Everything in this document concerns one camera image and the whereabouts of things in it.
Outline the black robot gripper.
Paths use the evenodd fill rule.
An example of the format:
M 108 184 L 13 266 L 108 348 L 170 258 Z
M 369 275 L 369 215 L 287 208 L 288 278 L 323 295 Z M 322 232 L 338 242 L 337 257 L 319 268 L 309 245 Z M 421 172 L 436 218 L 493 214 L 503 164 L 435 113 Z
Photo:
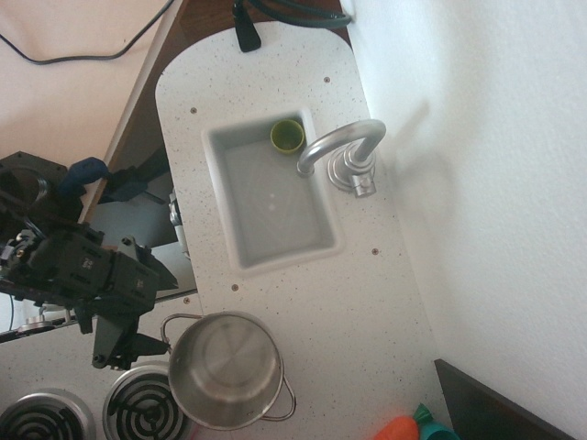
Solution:
M 96 369 L 130 369 L 138 358 L 163 355 L 170 348 L 139 333 L 138 316 L 152 310 L 157 291 L 178 287 L 176 277 L 133 236 L 124 236 L 117 249 L 60 230 L 31 252 L 31 279 L 43 302 L 102 315 L 95 328 Z

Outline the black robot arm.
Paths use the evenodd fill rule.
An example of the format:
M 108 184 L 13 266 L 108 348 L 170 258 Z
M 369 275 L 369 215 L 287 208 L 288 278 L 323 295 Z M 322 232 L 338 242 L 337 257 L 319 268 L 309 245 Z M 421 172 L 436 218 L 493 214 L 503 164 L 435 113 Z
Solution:
M 138 324 L 177 280 L 134 237 L 106 248 L 103 232 L 80 222 L 86 185 L 108 174 L 97 158 L 66 167 L 19 151 L 1 160 L 1 291 L 71 311 L 94 335 L 93 366 L 128 370 L 170 351 Z

